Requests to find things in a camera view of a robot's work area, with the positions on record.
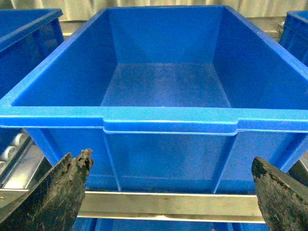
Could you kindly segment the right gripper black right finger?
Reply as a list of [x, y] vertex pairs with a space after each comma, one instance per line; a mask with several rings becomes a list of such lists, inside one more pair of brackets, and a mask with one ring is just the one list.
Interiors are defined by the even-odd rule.
[[308, 188], [268, 161], [255, 157], [251, 172], [257, 203], [270, 231], [308, 229]]

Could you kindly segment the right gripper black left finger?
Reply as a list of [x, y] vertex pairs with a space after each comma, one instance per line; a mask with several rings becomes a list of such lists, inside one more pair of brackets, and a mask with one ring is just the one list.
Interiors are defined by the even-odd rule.
[[85, 197], [92, 149], [67, 153], [29, 191], [0, 210], [2, 231], [71, 231]]

